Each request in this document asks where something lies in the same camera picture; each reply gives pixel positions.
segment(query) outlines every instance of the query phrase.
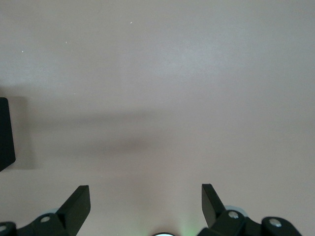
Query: gray surface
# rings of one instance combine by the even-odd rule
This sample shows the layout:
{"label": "gray surface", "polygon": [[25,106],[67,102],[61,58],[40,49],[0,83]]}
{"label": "gray surface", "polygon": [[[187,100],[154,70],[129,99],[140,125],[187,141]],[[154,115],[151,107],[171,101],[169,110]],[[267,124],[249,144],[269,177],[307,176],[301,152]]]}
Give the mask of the gray surface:
{"label": "gray surface", "polygon": [[84,235],[206,226],[201,184],[315,232],[315,2],[0,0],[0,221],[89,184]]}

